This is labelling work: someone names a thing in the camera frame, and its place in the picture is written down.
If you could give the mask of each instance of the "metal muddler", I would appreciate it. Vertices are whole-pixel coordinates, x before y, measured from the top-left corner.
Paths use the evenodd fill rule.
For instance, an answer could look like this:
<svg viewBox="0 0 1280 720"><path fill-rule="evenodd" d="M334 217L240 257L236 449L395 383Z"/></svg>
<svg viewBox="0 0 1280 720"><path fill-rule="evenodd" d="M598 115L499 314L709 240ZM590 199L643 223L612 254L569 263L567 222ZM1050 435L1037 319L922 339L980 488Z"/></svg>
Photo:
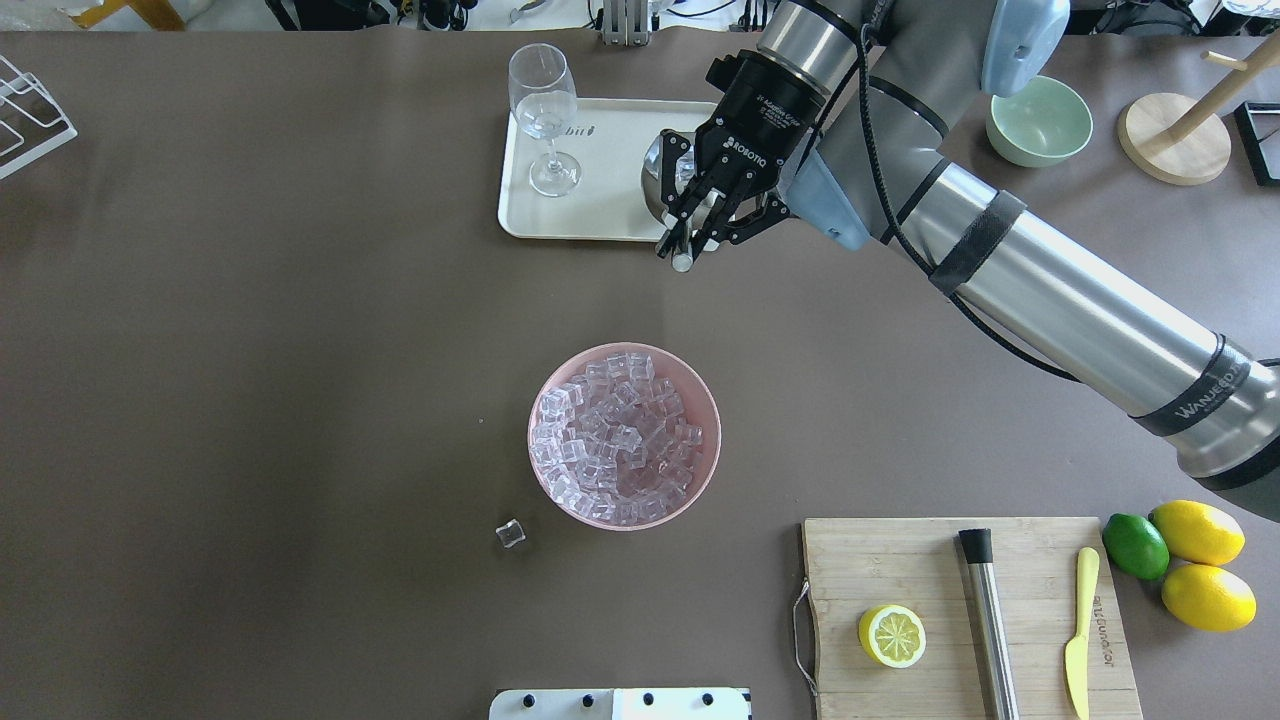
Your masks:
<svg viewBox="0 0 1280 720"><path fill-rule="evenodd" d="M978 620L982 626L982 646L987 659L987 678L991 683L995 716L998 720L1018 720L1014 670L1009 664L1005 621L1000 616L1000 596L996 592L996 566L991 557L991 529L960 530L960 546L969 564L973 596L978 601Z"/></svg>

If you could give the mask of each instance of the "mint green bowl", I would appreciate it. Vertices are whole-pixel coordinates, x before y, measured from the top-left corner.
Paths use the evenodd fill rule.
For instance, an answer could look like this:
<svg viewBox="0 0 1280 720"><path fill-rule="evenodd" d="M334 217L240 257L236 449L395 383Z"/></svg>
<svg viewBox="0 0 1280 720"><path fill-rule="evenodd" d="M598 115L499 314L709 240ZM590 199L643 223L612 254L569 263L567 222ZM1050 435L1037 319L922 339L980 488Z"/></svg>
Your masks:
<svg viewBox="0 0 1280 720"><path fill-rule="evenodd" d="M1093 136L1093 115L1074 90L1036 76L1010 97L992 97L987 138L1015 165L1047 168L1079 152Z"/></svg>

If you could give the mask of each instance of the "wooden cutting board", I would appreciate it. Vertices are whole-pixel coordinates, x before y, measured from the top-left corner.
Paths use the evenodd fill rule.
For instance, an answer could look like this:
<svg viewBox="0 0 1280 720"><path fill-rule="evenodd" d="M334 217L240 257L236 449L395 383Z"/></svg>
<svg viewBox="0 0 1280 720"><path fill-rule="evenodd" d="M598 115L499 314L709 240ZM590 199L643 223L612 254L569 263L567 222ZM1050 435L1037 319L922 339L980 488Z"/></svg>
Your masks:
<svg viewBox="0 0 1280 720"><path fill-rule="evenodd" d="M980 639L970 625L968 571L955 542L991 528L1005 634L1023 717L1075 717L1062 647L1075 632L1075 557L1102 557L1089 643L1091 719L1140 719L1142 706L1097 518L808 519L818 719L993 717ZM924 657L893 670L858 642L858 619L883 603L924 623Z"/></svg>

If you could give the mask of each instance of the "yellow lemon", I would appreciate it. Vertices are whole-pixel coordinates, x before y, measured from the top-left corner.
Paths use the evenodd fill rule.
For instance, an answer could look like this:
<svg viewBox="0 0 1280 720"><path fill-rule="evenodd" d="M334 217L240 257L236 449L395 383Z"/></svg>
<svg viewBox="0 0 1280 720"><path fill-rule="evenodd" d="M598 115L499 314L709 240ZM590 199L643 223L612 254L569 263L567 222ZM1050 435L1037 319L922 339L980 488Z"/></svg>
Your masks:
<svg viewBox="0 0 1280 720"><path fill-rule="evenodd" d="M878 605L858 620L858 639L876 662L910 667L924 655L924 623L901 605Z"/></svg>
<svg viewBox="0 0 1280 720"><path fill-rule="evenodd" d="M1258 611L1248 583L1211 565L1183 565L1174 570L1165 578L1160 598L1174 618L1215 633L1239 630Z"/></svg>
<svg viewBox="0 0 1280 720"><path fill-rule="evenodd" d="M1202 565L1226 565L1244 547L1240 524L1212 505L1175 500L1151 511L1169 552Z"/></svg>

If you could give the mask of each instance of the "dish rack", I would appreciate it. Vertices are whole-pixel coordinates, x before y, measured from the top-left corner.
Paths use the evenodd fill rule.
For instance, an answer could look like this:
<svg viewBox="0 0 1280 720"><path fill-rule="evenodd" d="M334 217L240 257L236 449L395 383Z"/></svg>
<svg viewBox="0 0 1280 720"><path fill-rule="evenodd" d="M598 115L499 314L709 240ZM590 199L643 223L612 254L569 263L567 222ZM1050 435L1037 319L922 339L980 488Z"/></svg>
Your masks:
<svg viewBox="0 0 1280 720"><path fill-rule="evenodd" d="M36 76L0 55L0 178L73 137L72 122Z"/></svg>

